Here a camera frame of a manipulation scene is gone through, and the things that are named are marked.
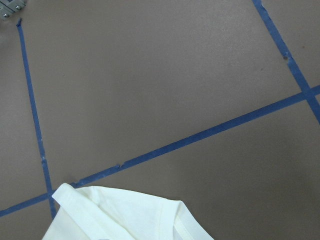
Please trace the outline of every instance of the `tape strip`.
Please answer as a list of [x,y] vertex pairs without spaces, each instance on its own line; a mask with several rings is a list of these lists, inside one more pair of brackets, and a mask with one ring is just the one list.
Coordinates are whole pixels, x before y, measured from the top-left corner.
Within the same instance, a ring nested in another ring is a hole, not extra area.
[[288,59],[287,65],[293,75],[295,81],[299,85],[302,93],[305,96],[314,116],[318,120],[320,124],[320,104],[313,95],[308,82],[306,81],[303,73],[299,69],[295,59],[293,58],[291,52],[289,51],[286,43],[282,39],[276,25],[270,18],[268,11],[264,8],[261,0],[252,0],[256,10],[260,14],[261,19],[263,20],[266,28],[268,29],[273,41],[275,42],[277,48],[279,49],[280,53],[282,54],[284,59]]
[[19,37],[20,37],[21,52],[22,52],[23,65],[24,65],[24,71],[25,71],[25,77],[26,77],[26,84],[28,87],[30,105],[31,105],[33,122],[34,122],[34,128],[35,128],[36,138],[37,138],[37,142],[38,142],[38,148],[39,148],[39,152],[40,152],[40,156],[41,156],[41,164],[42,164],[48,199],[49,199],[50,211],[51,211],[52,218],[54,218],[57,211],[55,208],[54,199],[51,197],[51,195],[53,194],[53,189],[52,189],[52,185],[51,185],[48,163],[47,163],[47,159],[46,159],[46,153],[45,153],[45,148],[44,148],[44,144],[43,144],[40,124],[39,124],[35,95],[34,95],[34,90],[32,87],[31,75],[30,75],[30,70],[29,70],[25,37],[24,37],[24,32],[23,32],[22,26],[21,26],[21,21],[22,21],[22,19],[20,18],[18,23],[16,24],[16,27],[18,29]]
[[[320,85],[312,88],[311,91],[313,92],[314,95],[319,95],[320,94]],[[235,127],[235,126],[247,123],[247,122],[249,122],[251,120],[254,120],[254,119],[257,119],[259,117],[271,114],[271,113],[273,113],[275,111],[278,111],[278,110],[284,109],[286,107],[289,107],[291,105],[297,104],[297,103],[299,103],[299,102],[301,102],[303,100],[305,100],[305,98],[304,98],[304,95],[302,93],[298,93],[296,95],[287,97],[287,98],[285,98],[283,100],[280,100],[280,101],[277,101],[277,102],[275,102],[273,104],[270,104],[270,105],[267,105],[265,107],[262,107],[262,108],[260,108],[260,109],[258,109],[256,111],[252,111],[250,113],[247,113],[247,114],[242,115],[240,117],[234,118],[234,119],[232,119],[230,121],[227,121],[225,123],[222,123],[220,125],[214,126],[214,127],[210,128],[211,131],[212,131],[211,134],[213,136],[214,134],[217,134],[219,132],[223,132],[225,130],[231,129],[231,128]],[[71,185],[74,188],[75,187],[79,188],[79,187],[81,187],[83,185],[92,183],[94,181],[97,181],[97,180],[102,179],[104,177],[107,177],[109,175],[112,175],[112,174],[115,174],[117,172],[120,172],[120,171],[122,171],[124,169],[133,167],[133,166],[135,166],[135,165],[137,165],[139,163],[151,160],[151,159],[157,157],[157,154],[158,154],[158,156],[160,156],[162,154],[165,154],[166,152],[169,153],[169,152],[174,150],[174,146],[169,147],[170,145],[173,145],[173,144],[175,144],[175,143],[169,144],[169,145],[164,146],[162,148],[159,148],[159,149],[157,149],[155,151],[146,153],[146,154],[144,154],[142,156],[139,156],[139,157],[133,158],[133,159],[131,159],[129,161],[126,161],[125,164],[123,164],[122,166],[116,165],[116,166],[110,167],[108,169],[105,169],[103,171],[97,172],[97,173],[95,173],[93,175],[90,175],[88,177],[85,177],[85,178],[79,180],[78,182],[71,183]],[[166,152],[163,151],[163,153],[161,154],[161,149],[164,149],[164,148],[167,148],[167,150],[166,150]],[[42,194],[42,195],[37,196],[37,197],[34,197],[34,198],[30,199],[30,200],[21,202],[21,203],[19,203],[17,205],[9,207],[8,209],[1,210],[0,211],[0,217],[3,217],[3,216],[8,215],[8,214],[11,214],[11,213],[13,213],[15,211],[24,209],[26,207],[32,206],[32,205],[37,204],[39,202],[42,202],[42,201],[44,201],[46,199],[48,199],[48,194],[47,193]]]
[[97,180],[102,179],[104,177],[107,177],[109,175],[115,174],[117,172],[120,172],[120,171],[128,169],[128,168],[131,168],[135,165],[141,164],[141,163],[146,162],[148,160],[154,159],[158,156],[164,155],[166,153],[172,152],[174,150],[185,147],[185,146],[190,145],[192,143],[198,142],[202,139],[211,137],[213,135],[216,135],[216,134],[221,133],[223,131],[229,130],[229,129],[234,128],[236,126],[239,126],[241,124],[250,122],[254,119],[260,118],[260,117],[265,116],[267,114],[273,113],[273,112],[278,111],[283,108],[286,108],[288,106],[291,106],[291,105],[296,104],[298,102],[301,102],[303,100],[305,100],[305,97],[304,97],[304,94],[301,92],[299,94],[296,94],[296,95],[290,96],[288,98],[285,98],[283,100],[277,101],[273,104],[267,105],[267,106],[262,107],[258,110],[255,110],[255,111],[252,111],[252,112],[247,113],[245,115],[236,117],[232,120],[226,121],[222,124],[219,124],[217,126],[209,128],[207,130],[201,131],[201,132],[196,133],[194,135],[191,135],[187,138],[181,139],[181,140],[173,142],[169,145],[163,146],[161,148],[158,148],[156,150],[150,151],[146,154],[143,154],[141,156],[138,156],[136,158],[128,160],[123,165],[118,164],[116,166],[107,168],[103,171],[100,171],[100,172],[97,172],[97,173],[92,174],[90,176],[87,176],[83,179],[80,179],[78,182],[71,183],[71,185],[74,188],[79,188],[83,185],[92,183],[94,181],[97,181]]
[[21,202],[19,204],[16,204],[14,206],[11,206],[7,209],[4,209],[4,210],[1,210],[0,211],[0,217],[3,217],[5,215],[8,215],[8,214],[12,214],[18,210],[21,210],[21,209],[24,209],[24,208],[27,208],[27,207],[30,207],[32,205],[35,205],[37,203],[40,203],[44,200],[47,200],[48,199],[48,194],[47,193],[44,193],[40,196],[36,196],[34,198],[31,198],[27,201],[24,201],[24,202]]

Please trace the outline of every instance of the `white fabric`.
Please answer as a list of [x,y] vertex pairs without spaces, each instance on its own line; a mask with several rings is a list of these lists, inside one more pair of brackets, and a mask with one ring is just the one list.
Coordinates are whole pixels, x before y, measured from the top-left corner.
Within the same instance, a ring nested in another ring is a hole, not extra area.
[[60,209],[42,240],[213,240],[182,201],[63,183]]

